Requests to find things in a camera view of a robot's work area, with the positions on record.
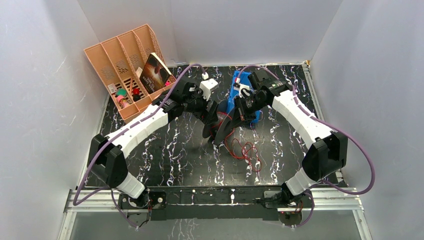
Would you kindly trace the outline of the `grey perforated cable spool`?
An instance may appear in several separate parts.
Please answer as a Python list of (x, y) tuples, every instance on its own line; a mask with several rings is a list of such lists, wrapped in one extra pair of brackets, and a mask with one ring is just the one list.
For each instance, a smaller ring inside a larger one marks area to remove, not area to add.
[(227, 113), (228, 103), (223, 100), (220, 103), (214, 101), (208, 107), (202, 120), (205, 120), (202, 130), (204, 139), (211, 138), (215, 145), (223, 142), (235, 128), (241, 127), (247, 122), (247, 117), (243, 116), (240, 104), (235, 104), (232, 110)]

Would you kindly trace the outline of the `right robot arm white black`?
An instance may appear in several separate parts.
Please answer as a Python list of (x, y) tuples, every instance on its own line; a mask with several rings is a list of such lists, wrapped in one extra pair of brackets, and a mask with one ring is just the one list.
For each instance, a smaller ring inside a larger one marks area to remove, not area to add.
[(308, 148), (300, 169), (281, 185), (280, 192), (257, 200), (261, 205), (295, 207), (311, 188), (346, 165), (348, 138), (321, 123), (298, 99), (292, 83), (269, 74), (267, 69), (249, 74), (249, 84), (242, 83), (241, 75), (240, 71), (233, 80), (238, 90), (233, 116), (245, 120), (269, 106), (288, 121)]

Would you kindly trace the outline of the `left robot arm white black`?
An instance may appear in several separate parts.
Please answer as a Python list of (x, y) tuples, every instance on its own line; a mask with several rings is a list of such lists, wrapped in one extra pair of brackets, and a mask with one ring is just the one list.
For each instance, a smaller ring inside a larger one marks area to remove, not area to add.
[(218, 104), (211, 95), (217, 87), (218, 82), (212, 78), (195, 83), (183, 77), (128, 124), (107, 136), (93, 137), (88, 170), (109, 188), (128, 195), (135, 207), (144, 208), (149, 203), (149, 194), (145, 185), (129, 173), (127, 157), (150, 134), (184, 112), (192, 113), (205, 125), (216, 121)]

